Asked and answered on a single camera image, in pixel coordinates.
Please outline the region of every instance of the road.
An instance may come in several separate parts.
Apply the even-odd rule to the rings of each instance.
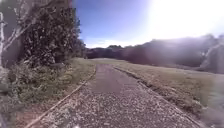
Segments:
[[[109,65],[32,128],[200,128],[157,93]]]

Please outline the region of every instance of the green grass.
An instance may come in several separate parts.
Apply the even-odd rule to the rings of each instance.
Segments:
[[[30,69],[24,64],[15,66],[8,76],[10,92],[0,95],[0,113],[8,118],[10,124],[16,125],[17,116],[22,117],[23,112],[32,106],[46,111],[93,75],[95,70],[95,64],[86,59],[76,58],[68,63],[54,70],[46,67]]]
[[[200,117],[212,94],[219,93],[214,91],[217,80],[220,84],[224,82],[223,75],[212,73],[138,65],[113,59],[94,61],[131,73],[166,100],[196,117]]]

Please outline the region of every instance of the sun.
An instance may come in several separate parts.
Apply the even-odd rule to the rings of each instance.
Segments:
[[[224,19],[223,0],[152,0],[150,36],[156,39],[201,36]]]

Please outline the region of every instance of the dry grass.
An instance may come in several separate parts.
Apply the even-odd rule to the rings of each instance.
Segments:
[[[81,58],[72,59],[69,65],[54,70],[17,65],[9,73],[10,92],[0,95],[0,113],[11,125],[22,127],[88,79],[94,68],[91,61]]]
[[[202,108],[209,104],[212,94],[218,93],[214,92],[217,79],[220,83],[224,82],[223,75],[212,73],[137,65],[112,59],[95,61],[131,73],[166,100],[196,117],[200,117]]]

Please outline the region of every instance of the blue sky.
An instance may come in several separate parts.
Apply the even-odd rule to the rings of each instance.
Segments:
[[[87,47],[142,43],[148,7],[147,0],[76,0],[81,38]]]
[[[223,0],[75,0],[87,47],[220,34]]]

